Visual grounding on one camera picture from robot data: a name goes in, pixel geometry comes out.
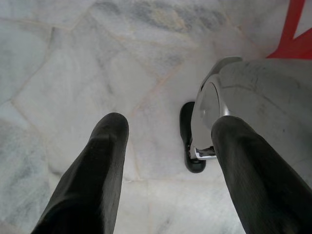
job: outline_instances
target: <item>red plastic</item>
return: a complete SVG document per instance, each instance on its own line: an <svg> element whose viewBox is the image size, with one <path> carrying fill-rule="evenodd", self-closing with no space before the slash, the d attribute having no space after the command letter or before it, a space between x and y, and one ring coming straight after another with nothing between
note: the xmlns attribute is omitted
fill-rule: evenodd
<svg viewBox="0 0 312 234"><path fill-rule="evenodd" d="M305 0L291 0L277 50L267 58L312 59L312 28L294 38Z"/></svg>

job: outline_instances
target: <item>marble floor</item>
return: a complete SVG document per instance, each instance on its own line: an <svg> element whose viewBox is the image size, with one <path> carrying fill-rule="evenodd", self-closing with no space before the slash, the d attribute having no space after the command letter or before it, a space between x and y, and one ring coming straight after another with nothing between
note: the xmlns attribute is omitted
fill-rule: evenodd
<svg viewBox="0 0 312 234"><path fill-rule="evenodd" d="M179 110L219 58L272 52L288 3L0 1L0 233L31 232L109 112L130 125L115 234L244 233L218 162L185 168Z"/></svg>

